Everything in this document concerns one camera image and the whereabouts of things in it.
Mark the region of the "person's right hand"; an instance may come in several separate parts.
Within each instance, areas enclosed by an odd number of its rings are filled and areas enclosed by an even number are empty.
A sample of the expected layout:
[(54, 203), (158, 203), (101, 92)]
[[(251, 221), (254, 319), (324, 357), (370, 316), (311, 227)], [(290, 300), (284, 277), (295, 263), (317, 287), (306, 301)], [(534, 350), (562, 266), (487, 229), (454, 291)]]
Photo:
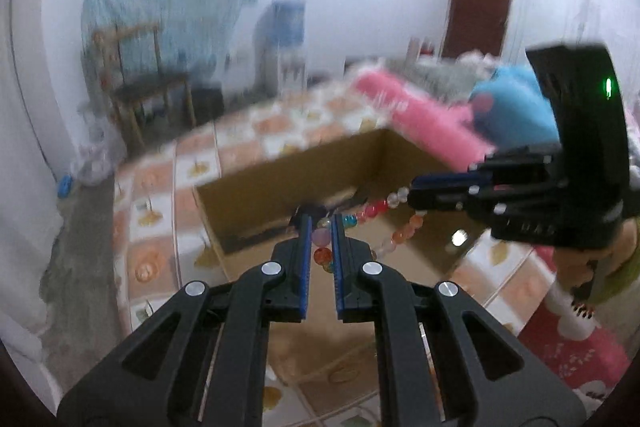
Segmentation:
[(606, 274), (620, 269), (634, 254), (638, 246), (638, 225), (636, 219), (627, 220), (614, 241), (598, 251), (576, 251), (576, 249), (555, 248), (553, 262), (556, 268), (556, 280), (566, 291), (591, 282), (594, 269), (591, 262), (604, 260)]

